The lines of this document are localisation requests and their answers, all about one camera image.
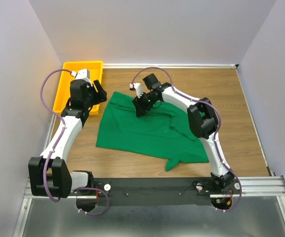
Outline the green t shirt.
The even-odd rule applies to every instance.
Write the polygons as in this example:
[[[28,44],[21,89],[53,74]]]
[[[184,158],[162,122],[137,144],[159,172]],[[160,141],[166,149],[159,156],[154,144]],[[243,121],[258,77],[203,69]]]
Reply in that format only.
[[[166,171],[180,163],[208,163],[184,111],[162,103],[138,118],[132,100],[123,93],[113,93],[99,125],[97,147],[166,159]]]

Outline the yellow plastic tray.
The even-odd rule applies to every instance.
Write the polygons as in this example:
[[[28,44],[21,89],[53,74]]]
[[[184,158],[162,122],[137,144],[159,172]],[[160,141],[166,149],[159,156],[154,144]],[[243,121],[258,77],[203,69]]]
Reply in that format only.
[[[90,80],[98,80],[102,83],[103,75],[102,61],[70,61],[63,64],[62,69],[78,72],[81,69],[88,69],[90,72]],[[61,114],[64,110],[68,99],[70,98],[70,82],[74,78],[68,72],[62,72],[56,92],[56,97],[53,105],[53,111]]]

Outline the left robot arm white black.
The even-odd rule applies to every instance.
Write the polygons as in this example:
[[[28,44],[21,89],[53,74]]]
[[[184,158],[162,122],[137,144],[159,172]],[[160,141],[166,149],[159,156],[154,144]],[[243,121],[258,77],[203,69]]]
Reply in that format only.
[[[106,100],[107,93],[98,80],[71,81],[70,98],[61,113],[55,135],[41,155],[32,157],[28,162],[32,195],[58,200],[67,198],[74,190],[83,195],[93,191],[92,173],[70,172],[66,161],[70,148],[88,119],[92,107]]]

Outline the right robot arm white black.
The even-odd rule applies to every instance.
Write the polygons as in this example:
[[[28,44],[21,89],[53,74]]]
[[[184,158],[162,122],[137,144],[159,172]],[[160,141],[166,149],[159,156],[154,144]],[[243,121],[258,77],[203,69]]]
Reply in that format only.
[[[211,187],[216,193],[223,193],[230,185],[237,182],[239,192],[242,185],[237,175],[232,171],[223,154],[219,141],[221,116],[208,98],[199,99],[178,90],[170,82],[161,83],[154,74],[143,79],[148,93],[144,92],[140,83],[132,81],[129,89],[135,91],[133,99],[136,116],[147,114],[157,101],[172,104],[183,110],[188,117],[192,134],[201,141],[211,168]]]

